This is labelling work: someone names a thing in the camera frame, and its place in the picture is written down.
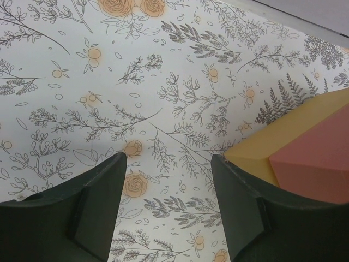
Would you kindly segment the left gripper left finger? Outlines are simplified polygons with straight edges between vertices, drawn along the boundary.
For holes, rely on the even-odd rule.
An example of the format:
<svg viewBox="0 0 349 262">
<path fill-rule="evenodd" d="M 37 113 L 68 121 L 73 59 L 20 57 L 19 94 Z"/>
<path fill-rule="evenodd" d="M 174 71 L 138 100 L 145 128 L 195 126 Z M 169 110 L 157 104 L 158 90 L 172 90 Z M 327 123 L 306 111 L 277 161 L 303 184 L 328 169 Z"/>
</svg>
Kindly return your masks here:
<svg viewBox="0 0 349 262">
<path fill-rule="evenodd" d="M 1 203 L 1 261 L 107 261 L 127 157 L 24 200 Z"/>
</svg>

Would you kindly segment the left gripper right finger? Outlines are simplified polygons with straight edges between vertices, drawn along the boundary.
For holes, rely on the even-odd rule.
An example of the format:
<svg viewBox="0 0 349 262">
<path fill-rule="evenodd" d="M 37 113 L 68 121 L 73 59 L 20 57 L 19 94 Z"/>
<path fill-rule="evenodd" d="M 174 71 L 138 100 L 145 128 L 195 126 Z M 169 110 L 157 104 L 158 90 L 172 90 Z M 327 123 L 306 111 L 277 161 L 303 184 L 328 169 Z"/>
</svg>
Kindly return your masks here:
<svg viewBox="0 0 349 262">
<path fill-rule="evenodd" d="M 213 181 L 231 261 L 348 261 L 348 205 L 276 187 L 215 154 Z"/>
</svg>

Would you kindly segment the yellow bottom drawer box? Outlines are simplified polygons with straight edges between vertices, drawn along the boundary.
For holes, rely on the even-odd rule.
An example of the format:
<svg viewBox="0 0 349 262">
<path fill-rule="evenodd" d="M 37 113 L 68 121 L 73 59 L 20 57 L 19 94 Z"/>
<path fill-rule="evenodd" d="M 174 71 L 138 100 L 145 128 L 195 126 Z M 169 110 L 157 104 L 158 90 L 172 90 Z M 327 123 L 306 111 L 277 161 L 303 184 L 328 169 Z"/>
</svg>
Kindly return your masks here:
<svg viewBox="0 0 349 262">
<path fill-rule="evenodd" d="M 224 157 L 242 170 L 278 187 L 269 157 L 347 104 L 347 88 L 310 98 L 229 148 Z"/>
</svg>

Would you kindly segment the pink drawer box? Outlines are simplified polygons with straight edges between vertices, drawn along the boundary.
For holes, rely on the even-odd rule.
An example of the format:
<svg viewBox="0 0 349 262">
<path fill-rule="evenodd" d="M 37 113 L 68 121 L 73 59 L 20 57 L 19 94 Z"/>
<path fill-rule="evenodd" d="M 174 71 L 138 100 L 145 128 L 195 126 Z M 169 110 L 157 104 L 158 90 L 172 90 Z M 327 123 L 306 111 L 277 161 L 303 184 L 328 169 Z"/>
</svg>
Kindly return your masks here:
<svg viewBox="0 0 349 262">
<path fill-rule="evenodd" d="M 269 158 L 280 187 L 310 199 L 348 202 L 348 106 Z"/>
</svg>

